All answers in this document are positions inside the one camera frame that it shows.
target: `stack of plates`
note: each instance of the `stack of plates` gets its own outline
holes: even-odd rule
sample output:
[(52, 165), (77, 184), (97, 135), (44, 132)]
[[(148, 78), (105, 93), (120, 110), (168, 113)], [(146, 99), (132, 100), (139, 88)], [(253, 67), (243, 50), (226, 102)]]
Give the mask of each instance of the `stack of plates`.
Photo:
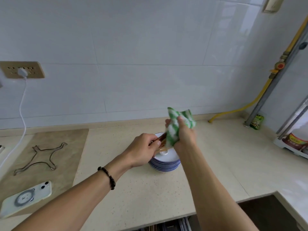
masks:
[[(161, 136), (164, 132), (155, 134), (157, 137)], [(156, 170), (161, 172), (170, 172), (175, 170), (181, 163), (179, 156), (173, 148), (168, 152), (157, 153), (154, 158), (149, 161), (149, 164)]]

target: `hand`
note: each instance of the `hand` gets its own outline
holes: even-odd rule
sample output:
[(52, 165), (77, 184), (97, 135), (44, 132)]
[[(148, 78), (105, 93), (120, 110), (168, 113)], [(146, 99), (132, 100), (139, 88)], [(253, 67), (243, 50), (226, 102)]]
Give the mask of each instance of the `hand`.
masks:
[(128, 148), (122, 153), (128, 158), (131, 167), (138, 167), (150, 161), (154, 156), (155, 150), (160, 146), (159, 140), (153, 142), (149, 146), (149, 144), (155, 139), (157, 139), (156, 135), (143, 133), (133, 140)]
[[(179, 154), (182, 151), (187, 150), (187, 148), (195, 146), (196, 143), (196, 134), (193, 129), (188, 128), (187, 125), (185, 125), (185, 122), (181, 116), (178, 116), (177, 121), (179, 123), (179, 141), (175, 143), (174, 149)], [(171, 123), (171, 119), (165, 120), (166, 128)]]

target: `yellow gas hose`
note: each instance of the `yellow gas hose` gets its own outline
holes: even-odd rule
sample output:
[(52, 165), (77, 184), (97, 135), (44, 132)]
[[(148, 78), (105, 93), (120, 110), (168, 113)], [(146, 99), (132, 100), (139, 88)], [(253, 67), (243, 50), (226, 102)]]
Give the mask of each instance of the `yellow gas hose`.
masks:
[[(308, 23), (308, 15), (307, 15), (306, 19), (304, 20), (304, 22), (302, 23), (301, 27), (298, 29), (298, 31), (295, 34), (293, 40), (291, 41), (291, 43), (289, 44), (289, 46), (287, 47), (287, 49), (283, 53), (283, 55), (288, 56), (290, 54), (291, 50), (293, 49), (294, 45), (296, 44), (297, 40), (301, 36), (303, 30), (305, 29), (307, 23)], [(272, 71), (272, 73), (278, 73), (279, 69), (277, 69), (277, 67), (275, 65), (275, 69), (271, 70), (271, 71)], [(262, 90), (260, 91), (259, 95), (252, 102), (250, 102), (249, 104), (247, 104), (244, 107), (239, 108), (239, 109), (235, 109), (235, 110), (228, 111), (228, 112), (223, 112), (223, 113), (218, 113), (218, 114), (216, 114), (214, 117), (212, 117), (209, 120), (209, 123), (212, 123), (213, 120), (216, 119), (219, 116), (222, 116), (222, 115), (225, 115), (225, 114), (229, 114), (229, 113), (235, 113), (235, 112), (243, 111), (244, 109), (247, 109), (248, 107), (252, 106), (254, 103), (256, 103), (263, 96), (264, 92), (266, 91), (267, 87), (270, 85), (271, 82), (272, 82), (272, 78), (269, 78), (267, 80), (267, 82), (265, 83), (264, 87), (262, 88)]]

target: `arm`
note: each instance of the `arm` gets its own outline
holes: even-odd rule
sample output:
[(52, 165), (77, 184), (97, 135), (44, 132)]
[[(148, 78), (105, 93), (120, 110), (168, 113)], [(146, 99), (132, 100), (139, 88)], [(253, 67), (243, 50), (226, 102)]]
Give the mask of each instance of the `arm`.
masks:
[(196, 144), (194, 131), (181, 118), (178, 122), (180, 140), (174, 149), (181, 159), (202, 229), (257, 231), (207, 164)]
[[(149, 146), (156, 138), (153, 134), (136, 137), (122, 154), (105, 166), (109, 175), (117, 182), (130, 168), (148, 163), (160, 146), (160, 141)], [(47, 203), (13, 230), (39, 231), (42, 227), (45, 231), (80, 230), (110, 189), (109, 177), (100, 170)]]

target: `white phone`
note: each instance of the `white phone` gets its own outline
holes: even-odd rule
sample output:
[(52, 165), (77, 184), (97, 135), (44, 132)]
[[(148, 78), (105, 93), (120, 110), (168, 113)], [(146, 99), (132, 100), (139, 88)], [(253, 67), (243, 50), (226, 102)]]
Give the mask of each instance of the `white phone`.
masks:
[(42, 199), (48, 198), (51, 193), (51, 181), (45, 181), (6, 198), (2, 202), (0, 219), (6, 218), (20, 210), (23, 210), (24, 208), (27, 208)]

